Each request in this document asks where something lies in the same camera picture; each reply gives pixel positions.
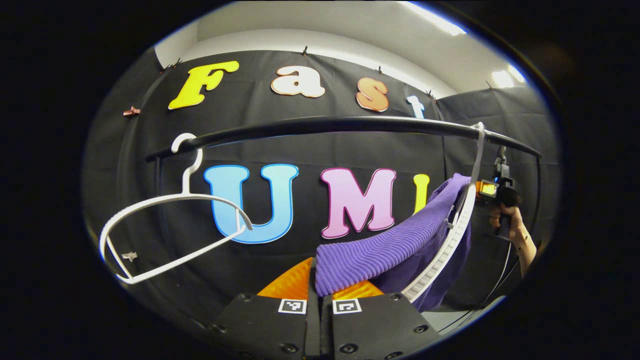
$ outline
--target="purple sweater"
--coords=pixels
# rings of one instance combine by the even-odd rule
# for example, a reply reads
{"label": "purple sweater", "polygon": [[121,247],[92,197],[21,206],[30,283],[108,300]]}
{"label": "purple sweater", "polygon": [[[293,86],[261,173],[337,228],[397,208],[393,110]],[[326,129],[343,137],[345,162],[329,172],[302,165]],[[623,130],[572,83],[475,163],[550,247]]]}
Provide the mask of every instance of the purple sweater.
{"label": "purple sweater", "polygon": [[[402,291],[440,249],[447,235],[449,210],[469,181],[470,177],[455,173],[431,194],[422,210],[383,233],[320,245],[316,254],[318,295],[329,295],[368,279],[384,293]],[[440,275],[413,303],[419,311],[439,306],[460,275],[471,246],[470,226]]]}

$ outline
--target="letter m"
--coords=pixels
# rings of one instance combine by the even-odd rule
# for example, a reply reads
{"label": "letter m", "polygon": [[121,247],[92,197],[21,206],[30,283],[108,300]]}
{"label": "letter m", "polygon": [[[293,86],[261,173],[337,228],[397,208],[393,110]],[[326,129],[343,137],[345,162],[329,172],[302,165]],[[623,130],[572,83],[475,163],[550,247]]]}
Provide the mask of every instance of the letter m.
{"label": "letter m", "polygon": [[362,194],[353,173],[347,168],[328,168],[320,179],[329,186],[329,224],[322,237],[335,239],[349,233],[344,214],[349,216],[353,229],[359,233],[373,210],[368,224],[371,231],[388,229],[394,225],[391,216],[391,197],[396,172],[379,168],[371,176],[367,191]]}

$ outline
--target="white hanger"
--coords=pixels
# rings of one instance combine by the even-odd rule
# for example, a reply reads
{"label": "white hanger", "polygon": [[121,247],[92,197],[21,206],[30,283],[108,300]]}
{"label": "white hanger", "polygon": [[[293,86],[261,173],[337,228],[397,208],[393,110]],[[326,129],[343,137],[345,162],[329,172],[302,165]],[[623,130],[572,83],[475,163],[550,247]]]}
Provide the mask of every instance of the white hanger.
{"label": "white hanger", "polygon": [[462,240],[462,236],[467,230],[469,220],[471,220],[471,214],[473,213],[476,203],[476,181],[480,173],[484,136],[486,134],[482,122],[478,122],[471,127],[478,131],[476,162],[471,170],[471,180],[469,184],[462,189],[458,202],[454,206],[451,206],[449,214],[454,214],[453,221],[449,222],[449,217],[447,216],[446,221],[449,232],[440,246],[438,253],[420,275],[416,276],[401,292],[411,303],[418,300],[420,295],[422,295],[429,286],[433,284],[436,277],[440,275],[440,272],[442,272],[445,265],[451,259],[453,252],[456,251],[456,248],[460,244],[460,240]]}
{"label": "white hanger", "polygon": [[[171,151],[176,153],[178,151],[178,147],[180,146],[180,144],[187,139],[193,139],[196,136],[193,134],[189,134],[189,133],[184,133],[179,135],[174,141],[173,144],[171,145]],[[227,199],[223,199],[221,197],[217,197],[217,196],[213,196],[213,195],[205,195],[205,194],[199,194],[199,193],[191,193],[189,192],[189,177],[191,176],[191,174],[193,174],[196,170],[198,170],[198,168],[200,167],[200,164],[202,163],[202,149],[198,149],[197,150],[197,155],[196,155],[196,161],[193,163],[193,165],[191,165],[190,167],[188,167],[184,173],[182,174],[182,193],[178,193],[178,194],[173,194],[173,195],[164,195],[164,196],[158,196],[158,197],[154,197],[153,199],[148,199],[148,200],[144,200],[141,202],[138,202],[137,204],[133,204],[131,206],[127,206],[126,208],[124,208],[123,210],[120,210],[116,215],[114,215],[112,218],[109,219],[109,221],[107,221],[106,224],[104,224],[104,227],[102,228],[102,232],[100,233],[100,255],[102,256],[102,260],[106,262],[106,259],[104,257],[104,247],[105,244],[109,245],[109,249],[111,249],[111,253],[113,254],[114,258],[116,259],[116,261],[118,262],[118,264],[120,265],[120,268],[122,269],[122,271],[124,271],[125,274],[127,274],[127,278],[120,276],[119,274],[116,274],[116,276],[122,280],[123,282],[126,282],[127,284],[136,284],[137,282],[143,281],[143,280],[147,280],[153,276],[159,275],[169,269],[175,268],[176,266],[179,266],[197,256],[200,256],[202,254],[204,254],[205,252],[219,246],[222,245],[223,243],[231,240],[232,238],[235,238],[236,236],[240,235],[241,233],[243,233],[245,230],[249,229],[249,230],[253,230],[253,226],[251,223],[251,220],[249,220],[249,218],[246,216],[246,214],[244,213],[244,211],[236,204],[234,204],[233,202],[227,200]],[[170,201],[178,201],[178,200],[193,200],[193,199],[202,199],[202,200],[216,200],[216,201],[220,201],[220,202],[224,202],[226,204],[229,204],[231,206],[233,206],[236,209],[236,229],[237,232],[234,234],[231,234],[229,236],[227,236],[226,238],[222,239],[222,240],[218,240],[216,242],[214,242],[211,245],[208,245],[200,250],[196,250],[192,253],[190,253],[189,255],[183,256],[179,259],[173,260],[172,262],[165,264],[163,266],[157,267],[153,270],[149,270],[148,272],[136,275],[136,276],[131,276],[131,274],[129,273],[129,271],[127,270],[127,268],[124,266],[124,264],[122,263],[122,260],[120,259],[120,256],[118,256],[118,253],[116,252],[115,248],[113,247],[113,244],[111,242],[111,238],[109,237],[109,233],[111,232],[112,228],[114,226],[117,225],[117,223],[119,223],[120,221],[122,221],[122,219],[124,219],[125,217],[129,216],[130,214],[135,213],[138,210],[142,210],[144,208],[148,208],[149,206],[153,206],[156,204],[162,204],[164,202],[170,202]],[[240,217],[242,216],[243,220],[244,220],[244,224],[242,225],[242,227],[240,226]]]}

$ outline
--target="human hand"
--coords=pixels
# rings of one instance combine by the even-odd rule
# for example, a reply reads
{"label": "human hand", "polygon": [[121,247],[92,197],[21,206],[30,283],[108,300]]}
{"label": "human hand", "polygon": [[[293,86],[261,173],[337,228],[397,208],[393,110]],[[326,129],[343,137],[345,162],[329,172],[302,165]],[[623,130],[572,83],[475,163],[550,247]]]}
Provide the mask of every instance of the human hand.
{"label": "human hand", "polygon": [[494,229],[500,227],[500,215],[505,214],[511,216],[511,227],[509,228],[509,241],[522,243],[529,237],[529,232],[522,222],[522,215],[517,206],[507,208],[504,204],[500,207],[494,206],[489,218],[489,223]]}

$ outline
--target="letter u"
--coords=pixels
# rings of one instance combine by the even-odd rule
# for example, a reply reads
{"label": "letter u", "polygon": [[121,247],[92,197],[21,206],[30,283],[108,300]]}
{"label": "letter u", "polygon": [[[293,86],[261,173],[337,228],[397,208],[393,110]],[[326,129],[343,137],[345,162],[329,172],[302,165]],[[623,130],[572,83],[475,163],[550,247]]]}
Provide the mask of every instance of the letter u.
{"label": "letter u", "polygon": [[[271,186],[271,220],[266,224],[253,225],[252,231],[245,231],[233,240],[239,243],[268,243],[284,236],[293,222],[293,201],[291,183],[298,176],[298,168],[290,164],[266,165],[260,171]],[[205,180],[211,186],[211,195],[235,202],[241,209],[242,183],[249,178],[249,170],[239,165],[210,167],[204,172]],[[222,202],[212,201],[213,220],[218,231],[224,236],[236,232],[236,211]]]}

